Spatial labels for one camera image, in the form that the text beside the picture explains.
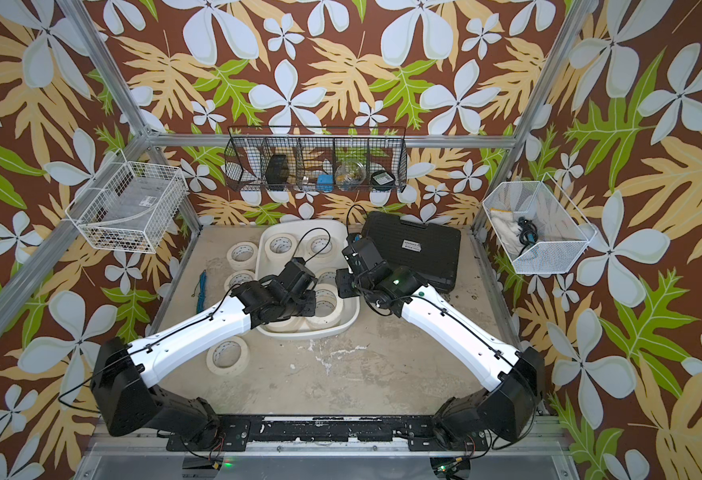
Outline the masking tape roll five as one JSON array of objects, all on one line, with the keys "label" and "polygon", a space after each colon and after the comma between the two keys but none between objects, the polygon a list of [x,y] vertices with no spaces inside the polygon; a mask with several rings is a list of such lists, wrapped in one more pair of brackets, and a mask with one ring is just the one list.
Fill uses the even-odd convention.
[{"label": "masking tape roll five", "polygon": [[324,232],[314,232],[306,240],[306,252],[310,259],[327,259],[334,255],[336,241]]}]

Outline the masking tape roll two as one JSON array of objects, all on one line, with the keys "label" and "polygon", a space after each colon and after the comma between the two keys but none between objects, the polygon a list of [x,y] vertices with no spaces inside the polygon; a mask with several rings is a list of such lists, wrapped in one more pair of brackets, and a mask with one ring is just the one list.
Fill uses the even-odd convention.
[{"label": "masking tape roll two", "polygon": [[232,245],[226,254],[226,260],[234,271],[253,271],[259,254],[258,245],[249,242],[238,242]]}]

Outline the masking tape roll six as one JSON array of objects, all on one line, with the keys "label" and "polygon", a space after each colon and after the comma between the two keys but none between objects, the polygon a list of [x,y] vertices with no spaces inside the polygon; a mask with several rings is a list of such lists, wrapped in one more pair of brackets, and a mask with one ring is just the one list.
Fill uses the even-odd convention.
[{"label": "masking tape roll six", "polygon": [[324,330],[336,326],[343,310],[343,300],[339,297],[337,288],[319,284],[315,294],[314,314],[306,317],[308,327],[311,330]]}]

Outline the masking tape roll eight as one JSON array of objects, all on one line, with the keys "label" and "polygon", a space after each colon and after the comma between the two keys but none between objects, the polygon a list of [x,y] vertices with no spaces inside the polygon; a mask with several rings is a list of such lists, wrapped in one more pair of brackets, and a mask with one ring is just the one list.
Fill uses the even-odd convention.
[{"label": "masking tape roll eight", "polygon": [[304,317],[292,317],[288,320],[272,322],[265,326],[265,329],[272,333],[296,333],[305,323]]}]

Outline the masking tape roll one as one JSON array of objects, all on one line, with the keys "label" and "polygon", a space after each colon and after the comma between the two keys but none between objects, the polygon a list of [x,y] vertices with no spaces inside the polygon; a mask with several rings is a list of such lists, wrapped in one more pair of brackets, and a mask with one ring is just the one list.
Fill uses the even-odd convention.
[{"label": "masking tape roll one", "polygon": [[238,285],[254,281],[256,279],[255,273],[251,270],[239,270],[230,274],[224,281],[224,289],[229,290]]}]

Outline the masking tape roll three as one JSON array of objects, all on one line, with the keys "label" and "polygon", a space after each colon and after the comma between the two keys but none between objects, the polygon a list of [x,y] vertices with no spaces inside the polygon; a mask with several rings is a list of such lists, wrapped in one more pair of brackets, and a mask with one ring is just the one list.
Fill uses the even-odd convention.
[{"label": "masking tape roll three", "polygon": [[234,336],[211,347],[206,354],[208,370],[217,376],[232,378],[244,372],[250,361],[246,341]]}]

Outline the white plastic storage box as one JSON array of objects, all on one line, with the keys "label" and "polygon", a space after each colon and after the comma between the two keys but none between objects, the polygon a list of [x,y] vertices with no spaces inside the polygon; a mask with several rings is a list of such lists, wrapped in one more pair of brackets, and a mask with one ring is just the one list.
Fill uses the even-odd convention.
[{"label": "white plastic storage box", "polygon": [[347,264],[341,250],[347,245],[347,227],[327,219],[300,220],[267,228],[258,243],[255,274],[258,278],[279,274],[288,260],[301,257],[317,278],[316,307],[312,317],[259,326],[265,336],[279,340],[316,340],[346,331],[360,313],[360,300],[341,299],[336,271]]}]

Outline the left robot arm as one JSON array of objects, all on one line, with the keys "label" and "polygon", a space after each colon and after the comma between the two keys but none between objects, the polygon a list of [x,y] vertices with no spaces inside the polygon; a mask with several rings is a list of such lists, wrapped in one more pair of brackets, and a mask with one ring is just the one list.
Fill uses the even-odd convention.
[{"label": "left robot arm", "polygon": [[171,372],[221,344],[270,323],[312,314],[317,278],[302,257],[277,275],[239,284],[214,306],[154,335],[101,345],[90,390],[108,433],[125,436],[142,428],[168,432],[199,449],[215,446],[222,426],[202,398],[185,398],[161,387]]}]

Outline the masking tape roll seven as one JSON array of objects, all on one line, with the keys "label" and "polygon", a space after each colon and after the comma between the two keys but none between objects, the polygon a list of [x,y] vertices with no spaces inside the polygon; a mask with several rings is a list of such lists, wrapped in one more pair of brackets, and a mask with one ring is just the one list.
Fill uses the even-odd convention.
[{"label": "masking tape roll seven", "polygon": [[336,283],[336,268],[326,268],[316,274],[318,285],[337,286]]}]

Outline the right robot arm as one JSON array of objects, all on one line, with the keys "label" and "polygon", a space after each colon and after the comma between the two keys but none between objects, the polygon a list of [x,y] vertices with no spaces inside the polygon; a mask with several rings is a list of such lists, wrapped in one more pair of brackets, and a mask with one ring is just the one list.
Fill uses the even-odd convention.
[{"label": "right robot arm", "polygon": [[420,328],[453,354],[478,379],[482,390],[448,399],[433,415],[436,441],[456,449],[486,430],[514,444],[527,435],[544,394],[544,360],[532,347],[520,350],[480,328],[406,266],[392,267],[374,242],[347,237],[347,267],[336,273],[342,298],[361,297],[368,306]]}]

